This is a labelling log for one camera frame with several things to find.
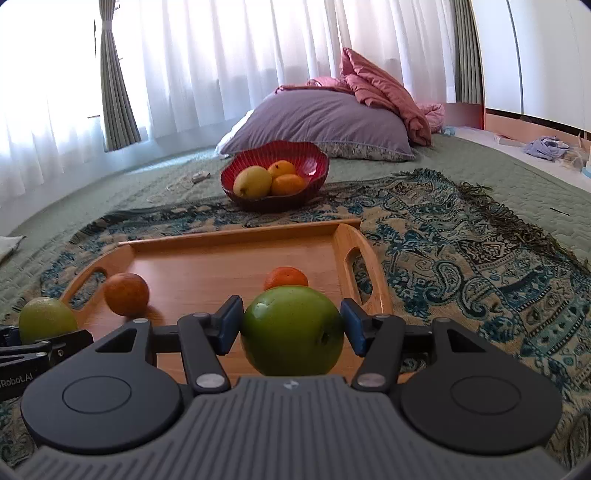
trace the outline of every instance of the gray curtain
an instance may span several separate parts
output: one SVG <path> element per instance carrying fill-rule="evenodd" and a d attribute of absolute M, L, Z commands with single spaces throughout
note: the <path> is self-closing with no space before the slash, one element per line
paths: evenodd
<path fill-rule="evenodd" d="M 119 65 L 111 29 L 115 0 L 99 0 L 103 32 L 100 37 L 100 86 L 103 94 L 106 151 L 118 150 L 141 140 Z"/>
<path fill-rule="evenodd" d="M 456 17 L 456 102 L 482 103 L 482 70 L 470 0 L 453 0 Z"/>

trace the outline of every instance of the fruit bowl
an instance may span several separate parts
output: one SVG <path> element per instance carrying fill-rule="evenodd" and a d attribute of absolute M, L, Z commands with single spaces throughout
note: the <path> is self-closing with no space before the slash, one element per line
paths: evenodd
<path fill-rule="evenodd" d="M 297 174 L 306 180 L 306 188 L 293 195 L 269 195 L 257 200 L 244 199 L 234 194 L 234 180 L 242 170 L 254 165 L 268 168 L 278 160 L 293 163 Z M 222 171 L 222 187 L 226 195 L 243 210 L 284 212 L 302 206 L 316 195 L 326 180 L 329 166 L 329 158 L 316 145 L 278 140 L 239 153 Z"/>

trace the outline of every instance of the white wall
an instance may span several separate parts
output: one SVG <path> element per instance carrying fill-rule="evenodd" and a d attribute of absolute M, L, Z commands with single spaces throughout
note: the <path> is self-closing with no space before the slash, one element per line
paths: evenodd
<path fill-rule="evenodd" d="M 8 236 L 17 226 L 47 206 L 113 173 L 216 145 L 238 120 L 236 118 L 221 124 L 140 142 L 118 151 L 101 153 L 52 181 L 3 203 L 0 207 L 0 236 Z"/>
<path fill-rule="evenodd" d="M 580 0 L 472 0 L 472 6 L 485 106 L 591 130 L 591 11 Z"/>
<path fill-rule="evenodd" d="M 487 108 L 521 112 L 515 36 L 505 0 L 472 0 Z"/>

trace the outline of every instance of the mattress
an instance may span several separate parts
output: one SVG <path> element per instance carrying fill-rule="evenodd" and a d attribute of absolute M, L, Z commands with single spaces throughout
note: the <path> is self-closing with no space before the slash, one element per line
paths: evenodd
<path fill-rule="evenodd" d="M 433 145 L 416 149 L 415 155 L 414 161 L 405 163 L 332 160 L 327 181 L 376 179 L 398 171 L 432 168 L 455 182 L 490 186 L 490 195 L 496 201 L 551 233 L 579 260 L 591 256 L 590 193 L 502 152 L 457 137 L 435 135 Z M 222 194 L 217 178 L 225 162 L 216 158 L 213 149 L 194 157 L 192 161 L 169 161 L 161 168 L 107 179 L 62 200 L 18 228 L 14 235 L 27 238 L 0 267 L 0 318 L 11 310 L 21 292 L 38 281 L 61 245 L 108 210 L 193 202 Z M 183 175 L 198 170 L 211 172 L 212 179 L 191 189 L 170 188 Z"/>

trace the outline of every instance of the white sheer curtain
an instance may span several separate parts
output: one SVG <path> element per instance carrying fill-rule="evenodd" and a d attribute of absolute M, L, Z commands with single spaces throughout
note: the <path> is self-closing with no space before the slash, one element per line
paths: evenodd
<path fill-rule="evenodd" d="M 337 76 L 344 46 L 417 102 L 455 101 L 449 0 L 121 0 L 113 31 L 150 137 L 242 116 L 282 83 Z"/>
<path fill-rule="evenodd" d="M 95 3 L 0 7 L 0 205 L 102 148 Z"/>

